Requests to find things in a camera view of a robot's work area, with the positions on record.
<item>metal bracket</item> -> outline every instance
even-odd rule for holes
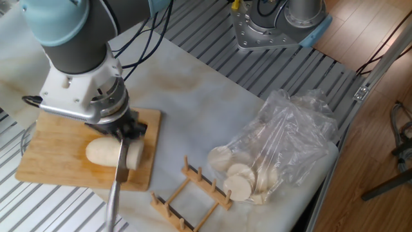
[[[355,95],[353,96],[353,100],[362,102],[367,94],[370,92],[370,89],[366,86],[359,87],[358,91],[356,91]]]
[[[261,28],[250,20],[251,3],[241,1],[239,9],[230,10],[239,49],[243,51],[291,48],[299,46],[276,28]]]

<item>plastic bag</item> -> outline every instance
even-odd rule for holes
[[[285,182],[300,185],[316,160],[328,154],[336,120],[321,90],[289,97],[273,91],[257,117],[226,146],[208,156],[230,198],[264,204]]]

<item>white table surface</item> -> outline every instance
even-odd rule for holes
[[[136,31],[134,27],[111,41],[112,49],[120,48]],[[120,56],[123,65],[140,57],[148,35],[139,36]],[[166,39],[152,58],[135,70],[126,86],[131,106],[163,113],[149,190],[164,199],[185,180],[180,172],[184,155],[189,156],[189,164],[202,166],[203,175],[213,179],[207,166],[208,152],[228,143],[263,104],[261,99]],[[335,161],[338,151],[332,143],[330,151],[316,162],[298,188],[281,186],[266,206],[237,202],[229,211],[218,206],[201,231],[289,231]],[[107,201],[108,190],[94,192]],[[122,191],[119,213],[139,232],[176,231],[150,206],[150,201],[149,192]],[[212,199],[194,184],[188,184],[171,203],[193,226],[212,205]]]

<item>black cable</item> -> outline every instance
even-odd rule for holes
[[[152,56],[156,50],[158,49],[158,47],[160,46],[160,43],[163,40],[164,35],[166,34],[166,30],[167,30],[167,26],[169,25],[169,20],[170,20],[170,16],[172,14],[172,7],[173,7],[173,0],[171,0],[170,4],[169,4],[169,9],[167,11],[167,17],[166,17],[166,22],[165,22],[165,26],[163,27],[162,33],[160,34],[160,38],[157,42],[157,44],[154,46],[154,48],[150,51],[149,54],[147,54],[145,57],[139,59],[137,62],[133,63],[133,64],[129,64],[129,65],[125,65],[123,66],[123,68],[132,68],[132,70],[130,70],[130,72],[126,75],[126,77],[124,78],[124,80],[126,81],[130,75],[134,72],[134,70],[137,68],[137,66],[139,64],[141,64],[142,62],[146,61],[148,58],[150,58],[150,56]]]
[[[412,45],[409,46],[409,48],[407,48],[407,50],[405,50],[404,52],[402,52],[402,53],[398,56],[397,59],[399,59],[399,58],[401,58],[402,56],[404,56],[405,54],[407,54],[408,51],[410,51],[410,50],[412,50]],[[371,63],[382,59],[382,57],[383,57],[383,55],[381,55],[380,57],[378,57],[378,58],[376,58],[376,59],[373,59],[373,60],[371,61]],[[366,71],[366,72],[362,72],[362,73],[360,73],[359,75],[365,75],[365,74],[368,74],[368,73],[371,73],[371,72],[372,72],[372,70],[369,70],[369,71]]]
[[[260,1],[261,1],[261,0],[258,0],[258,1],[257,1],[257,6],[256,6],[256,8],[257,8],[257,13],[258,13],[261,17],[268,17],[268,16],[270,16],[271,14],[273,14],[273,13],[276,11],[276,9],[277,9],[277,7],[279,6],[279,4],[281,3],[281,0],[277,0],[275,7],[274,7],[269,13],[267,13],[267,14],[262,14],[262,12],[260,11]]]
[[[30,106],[34,106],[39,108],[43,98],[40,96],[22,96],[21,100],[25,103],[29,104]]]
[[[163,16],[162,16],[162,19],[160,20],[160,22],[159,22],[154,28],[158,28],[158,27],[161,25],[161,23],[163,22],[164,17],[166,16],[167,9],[169,9],[169,7],[166,8],[166,11],[164,12],[164,14],[163,14]],[[150,29],[143,30],[143,31],[141,31],[141,32],[137,31],[137,33],[135,34],[135,36],[133,36],[132,39],[130,39],[130,41],[128,41],[126,44],[128,44],[128,43],[131,44],[139,35],[142,35],[143,33],[148,32],[148,31],[150,31],[150,30],[151,30],[151,28],[150,28]],[[123,47],[121,47],[121,48],[118,49],[118,50],[112,50],[112,52],[119,52],[119,51],[125,49],[124,47],[126,46],[126,44],[123,45]]]
[[[412,15],[412,10],[403,18],[403,20],[398,24],[398,26],[393,30],[393,32],[389,35],[389,37],[385,40],[385,42],[382,44],[382,46],[380,46],[380,48],[372,55],[371,59],[369,59],[368,62],[366,62],[365,64],[363,64],[361,67],[358,68],[358,70],[356,70],[356,74],[360,74],[366,67],[367,65],[369,65],[372,62],[378,61],[382,58],[382,55],[379,58],[376,58],[375,60],[373,58],[375,58],[376,55],[378,55],[378,53],[383,49],[383,47],[389,42],[389,40],[392,38],[392,36],[395,34],[395,32],[400,28],[400,26],[402,26],[402,24],[405,23],[406,19],[409,18],[409,16]]]
[[[115,55],[115,58],[117,58],[120,54],[122,54],[129,46],[131,43],[133,43],[133,41],[140,35],[140,32],[143,30],[144,26],[146,25],[146,23],[149,21],[149,19],[146,19],[142,25],[140,26],[139,30],[136,32],[136,34],[129,40],[129,42],[127,42],[125,45],[123,45],[123,47],[121,49],[119,49],[118,53]]]

